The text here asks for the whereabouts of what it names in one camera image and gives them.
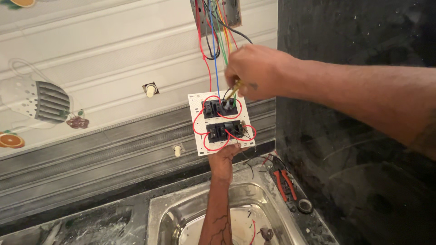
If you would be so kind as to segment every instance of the forearm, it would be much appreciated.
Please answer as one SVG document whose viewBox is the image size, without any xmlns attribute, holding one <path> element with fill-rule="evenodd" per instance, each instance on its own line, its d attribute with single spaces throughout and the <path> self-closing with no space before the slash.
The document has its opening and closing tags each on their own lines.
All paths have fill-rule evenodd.
<svg viewBox="0 0 436 245">
<path fill-rule="evenodd" d="M 301 69 L 311 71 L 300 77 L 282 72 L 281 96 L 335 108 L 436 160 L 435 68 L 303 61 Z"/>
<path fill-rule="evenodd" d="M 199 245 L 232 244 L 232 227 L 228 206 L 229 183 L 212 177 L 208 207 L 201 230 Z"/>
</svg>

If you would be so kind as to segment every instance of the white switch plate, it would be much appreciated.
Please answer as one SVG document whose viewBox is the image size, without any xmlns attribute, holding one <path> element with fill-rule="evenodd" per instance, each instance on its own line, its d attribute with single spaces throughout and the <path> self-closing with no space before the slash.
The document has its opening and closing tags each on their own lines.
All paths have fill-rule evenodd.
<svg viewBox="0 0 436 245">
<path fill-rule="evenodd" d="M 223 96 L 225 94 L 225 91 L 220 91 L 220 95 Z M 211 95 L 216 95 L 218 96 L 218 92 L 207 92 L 207 93 L 199 93 L 199 94 L 190 94 L 188 95 L 188 99 L 189 99 L 189 108 L 191 110 L 191 118 L 192 118 L 192 122 L 194 122 L 195 117 L 199 114 L 199 112 L 201 111 L 202 105 L 201 103 L 209 96 Z M 208 124 L 215 124 L 215 123 L 224 123 L 224 122 L 231 122 L 231 121 L 235 121 L 235 120 L 240 120 L 241 122 L 244 121 L 246 125 L 250 125 L 250 118 L 248 117 L 248 111 L 247 111 L 247 106 L 245 104 L 245 100 L 243 97 L 239 97 L 236 96 L 236 98 L 241 102 L 242 108 L 240 107 L 239 103 L 236 102 L 236 108 L 238 109 L 238 113 L 241 111 L 241 114 L 235 118 L 235 119 L 226 119 L 223 117 L 213 117 L 213 118 L 208 118 L 208 119 L 204 119 L 204 115 L 201 114 L 198 116 L 197 120 L 195 121 L 195 130 L 199 133 L 205 133 L 206 132 L 206 125 Z M 211 97 L 208 99 L 209 100 L 216 100 L 218 98 L 216 97 Z M 246 134 L 246 136 L 243 136 L 242 139 L 243 140 L 248 140 L 250 138 L 248 138 L 248 136 L 250 136 L 251 138 L 254 135 L 253 130 L 250 127 L 245 127 L 245 129 L 247 129 L 248 134 Z M 204 155 L 209 155 L 209 154 L 213 154 L 216 153 L 217 151 L 208 151 L 207 149 L 205 149 L 204 145 L 203 145 L 203 140 L 204 137 L 206 135 L 199 135 L 199 134 L 195 134 L 195 141 L 197 143 L 197 152 L 199 156 L 204 156 Z M 223 146 L 225 144 L 226 141 L 222 141 L 222 142 L 216 142 L 216 143 L 209 143 L 209 140 L 206 139 L 205 141 L 205 145 L 207 146 L 207 148 L 209 149 L 218 149 L 221 146 Z M 228 145 L 232 145 L 232 144 L 237 144 L 237 143 L 241 143 L 242 147 L 252 147 L 255 146 L 256 143 L 254 141 L 254 139 L 250 140 L 250 141 L 236 141 L 236 139 L 230 137 L 230 141 L 228 142 Z"/>
</svg>

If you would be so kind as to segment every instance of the blue wire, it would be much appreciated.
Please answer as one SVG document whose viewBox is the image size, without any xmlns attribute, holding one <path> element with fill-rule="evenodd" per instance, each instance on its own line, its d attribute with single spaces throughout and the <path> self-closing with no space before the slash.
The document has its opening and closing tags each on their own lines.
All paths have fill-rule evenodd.
<svg viewBox="0 0 436 245">
<path fill-rule="evenodd" d="M 217 58 L 216 58 L 216 54 L 215 54 L 214 21 L 212 19 L 211 0 L 209 0 L 208 3 L 209 3 L 209 13 L 211 13 L 212 43 L 213 43 L 213 47 L 214 47 L 215 74 L 217 75 L 218 97 L 221 98 L 221 96 L 219 95 L 218 68 L 217 68 Z"/>
</svg>

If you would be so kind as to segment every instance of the wire bundle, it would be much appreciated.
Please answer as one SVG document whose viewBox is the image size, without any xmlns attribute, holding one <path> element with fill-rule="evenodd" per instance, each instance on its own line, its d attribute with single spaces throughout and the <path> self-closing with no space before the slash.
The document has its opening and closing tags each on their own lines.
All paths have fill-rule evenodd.
<svg viewBox="0 0 436 245">
<path fill-rule="evenodd" d="M 219 55 L 222 53 L 223 58 L 224 58 L 224 62 L 225 62 L 226 65 L 228 64 L 228 60 L 227 60 L 227 54 L 226 54 L 226 52 L 225 52 L 225 48 L 222 48 L 222 49 L 221 49 L 221 47 L 225 47 L 225 46 L 224 46 L 223 38 L 222 38 L 222 35 L 221 35 L 221 31 L 220 31 L 220 25 L 223 27 L 224 37 L 225 37 L 224 39 L 225 39 L 225 41 L 226 41 L 226 43 L 227 43 L 227 51 L 228 51 L 228 54 L 230 54 L 230 52 L 232 51 L 232 43 L 231 43 L 231 41 L 230 41 L 229 36 L 232 38 L 232 40 L 233 40 L 233 42 L 234 42 L 234 44 L 235 44 L 235 46 L 236 46 L 236 49 L 238 49 L 238 46 L 237 46 L 237 44 L 236 44 L 236 41 L 235 41 L 235 38 L 233 37 L 232 32 L 235 32 L 235 33 L 237 33 L 237 34 L 243 36 L 243 37 L 246 38 L 246 39 L 247 39 L 251 44 L 252 44 L 252 42 L 251 42 L 251 40 L 250 40 L 247 36 L 245 36 L 245 35 L 242 34 L 241 32 L 238 32 L 238 31 L 236 31 L 236 30 L 234 30 L 234 29 L 232 29 L 231 27 L 228 26 L 227 16 L 226 16 L 226 13 L 225 13 L 225 6 L 224 6 L 225 2 L 224 2 L 224 1 L 222 2 L 222 5 L 223 5 L 222 8 L 223 8 L 223 11 L 224 11 L 224 18 L 223 18 L 222 14 L 221 14 L 221 9 L 219 8 L 219 0 L 215 0 L 215 1 L 208 0 L 208 3 L 206 3 L 205 0 L 201 0 L 201 2 L 202 2 L 201 9 L 202 9 L 202 11 L 203 11 L 203 13 L 204 13 L 204 21 L 203 21 L 202 23 L 204 23 L 204 26 L 205 26 L 206 30 L 207 30 L 207 26 L 206 26 L 206 24 L 207 24 L 207 25 L 209 25 L 209 27 L 211 28 L 211 31 L 212 31 L 212 48 L 210 47 L 209 39 L 208 39 L 208 34 L 206 33 L 206 42 L 207 42 L 207 44 L 208 44 L 209 53 L 210 53 L 210 55 L 211 55 L 210 58 L 207 57 L 207 56 L 204 54 L 204 51 L 203 51 L 203 47 L 202 47 L 202 43 L 201 43 L 200 8 L 198 7 L 197 0 L 195 0 L 195 16 L 196 16 L 196 19 L 197 19 L 196 25 L 197 25 L 197 32 L 198 32 L 198 41 L 199 41 L 199 44 L 200 44 L 200 51 L 201 51 L 201 54 L 202 54 L 202 59 L 205 61 L 206 66 L 207 66 L 207 68 L 208 68 L 208 73 L 209 73 L 209 84 L 210 84 L 210 86 L 209 86 L 209 91 L 210 91 L 210 92 L 212 91 L 212 76 L 211 76 L 211 71 L 210 71 L 210 68 L 209 68 L 209 64 L 208 64 L 208 62 L 207 62 L 206 59 L 214 60 L 214 64 L 215 64 L 215 75 L 216 75 L 216 82 L 217 82 L 218 96 L 216 96 L 216 95 L 211 95 L 211 96 L 207 97 L 207 98 L 204 100 L 201 111 L 198 113 L 198 115 L 197 115 L 197 116 L 195 117 L 195 119 L 194 119 L 194 122 L 193 122 L 193 124 L 192 124 L 192 129 L 194 130 L 194 132 L 195 132 L 196 134 L 204 135 L 203 145 L 204 145 L 205 149 L 207 149 L 207 150 L 209 150 L 209 151 L 218 151 L 218 150 L 221 150 L 222 148 L 224 148 L 224 147 L 229 143 L 229 141 L 230 141 L 230 137 L 233 137 L 234 139 L 236 139 L 236 140 L 240 140 L 240 141 L 250 141 L 250 140 L 253 140 L 253 139 L 256 137 L 256 129 L 255 129 L 253 126 L 251 126 L 251 125 L 243 125 L 243 127 L 251 127 L 251 128 L 254 130 L 254 135 L 253 135 L 252 138 L 248 137 L 248 138 L 249 138 L 248 140 L 243 140 L 243 139 L 240 139 L 240 138 L 235 137 L 235 136 L 232 135 L 229 131 L 225 130 L 226 133 L 228 134 L 227 142 L 226 142 L 222 147 L 220 147 L 220 148 L 218 148 L 218 149 L 209 149 L 209 148 L 207 148 L 207 146 L 206 146 L 206 138 L 207 138 L 208 134 L 210 134 L 210 132 L 199 133 L 199 132 L 197 132 L 197 131 L 195 130 L 195 121 L 196 121 L 197 118 L 198 118 L 198 117 L 203 113 L 203 111 L 204 111 L 204 104 L 206 103 L 206 101 L 207 101 L 209 98 L 211 98 L 211 97 L 217 97 L 218 100 L 219 100 L 219 104 L 222 105 L 222 103 L 221 103 L 221 98 L 220 98 L 219 83 L 218 83 L 217 58 L 218 58 Z M 226 91 L 226 93 L 224 94 L 223 100 L 225 99 L 225 95 L 227 94 L 227 92 L 228 92 L 229 90 L 230 90 L 230 88 L 229 88 L 229 89 Z M 223 117 L 223 118 L 226 118 L 226 119 L 236 119 L 236 118 L 238 118 L 239 115 L 240 115 L 241 112 L 242 112 L 242 103 L 241 103 L 238 99 L 236 99 L 236 95 L 234 95 L 234 103 L 233 103 L 233 107 L 236 106 L 236 102 L 239 102 L 239 106 L 240 106 L 239 114 L 238 114 L 236 117 L 232 117 L 232 118 L 231 118 L 231 117 L 225 117 L 225 116 L 223 116 L 223 115 L 221 115 L 221 114 L 219 114 L 219 113 L 218 113 L 218 115 L 219 115 L 220 117 Z"/>
</svg>

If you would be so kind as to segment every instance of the hand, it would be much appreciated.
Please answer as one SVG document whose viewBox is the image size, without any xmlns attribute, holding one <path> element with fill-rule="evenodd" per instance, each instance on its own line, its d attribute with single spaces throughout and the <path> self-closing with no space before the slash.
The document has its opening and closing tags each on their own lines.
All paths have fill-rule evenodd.
<svg viewBox="0 0 436 245">
<path fill-rule="evenodd" d="M 285 52 L 249 44 L 230 54 L 225 78 L 230 88 L 235 81 L 242 80 L 244 85 L 238 90 L 239 96 L 269 99 L 280 95 L 288 74 L 301 76 L 302 63 Z"/>
<path fill-rule="evenodd" d="M 235 144 L 226 146 L 215 154 L 208 155 L 212 180 L 230 185 L 233 179 L 232 159 L 238 153 L 247 149 L 248 147 L 240 148 L 239 144 Z"/>
</svg>

